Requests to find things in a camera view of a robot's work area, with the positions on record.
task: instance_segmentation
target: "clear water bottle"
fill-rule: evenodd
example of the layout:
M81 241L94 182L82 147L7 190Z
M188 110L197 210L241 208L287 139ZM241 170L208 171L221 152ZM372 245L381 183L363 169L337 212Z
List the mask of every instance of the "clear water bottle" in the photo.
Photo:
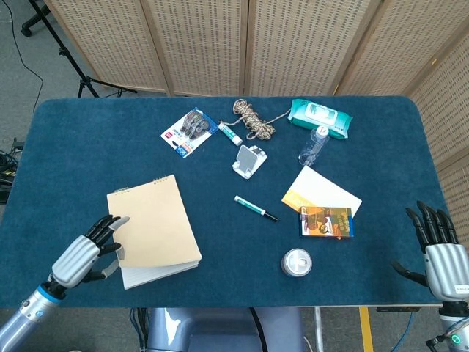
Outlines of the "clear water bottle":
M301 150L298 160L301 165L312 166L320 154L322 147L329 140L329 128L320 126L311 131L311 139Z

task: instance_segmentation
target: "rope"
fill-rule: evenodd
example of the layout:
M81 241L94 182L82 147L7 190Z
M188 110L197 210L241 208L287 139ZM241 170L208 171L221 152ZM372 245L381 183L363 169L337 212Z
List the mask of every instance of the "rope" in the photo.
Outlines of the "rope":
M246 135L247 139L270 139L276 131L276 129L270 124L290 113L290 109L282 115L277 116L275 119L265 122L264 120L261 120L259 115L252 109L251 104L248 104L244 99L238 99L234 102L233 112L241 115L241 117L233 123L223 122L225 125L233 126L238 124L240 121L243 121L244 127L250 131Z

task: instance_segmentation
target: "small box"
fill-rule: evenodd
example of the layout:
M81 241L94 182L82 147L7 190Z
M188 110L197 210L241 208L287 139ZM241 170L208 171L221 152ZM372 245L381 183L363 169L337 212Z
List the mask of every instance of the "small box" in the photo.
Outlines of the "small box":
M319 237L353 237L350 208L301 207L300 234Z

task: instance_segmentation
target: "tin can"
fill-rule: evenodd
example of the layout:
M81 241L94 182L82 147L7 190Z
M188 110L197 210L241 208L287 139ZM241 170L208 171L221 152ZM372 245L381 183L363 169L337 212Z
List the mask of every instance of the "tin can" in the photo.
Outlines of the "tin can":
M281 269L288 276L305 276L313 267L313 260L309 253L301 248L288 251L282 261Z

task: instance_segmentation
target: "bottle cap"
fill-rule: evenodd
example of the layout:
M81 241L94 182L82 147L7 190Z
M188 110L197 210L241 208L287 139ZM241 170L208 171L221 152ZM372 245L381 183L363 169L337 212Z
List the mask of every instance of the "bottle cap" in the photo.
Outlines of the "bottle cap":
M319 139L325 138L329 134L329 128L325 126L319 126L318 128L316 128L315 134L316 134L316 137Z
M243 140L239 136L234 136L232 142L237 146L240 146L243 143Z

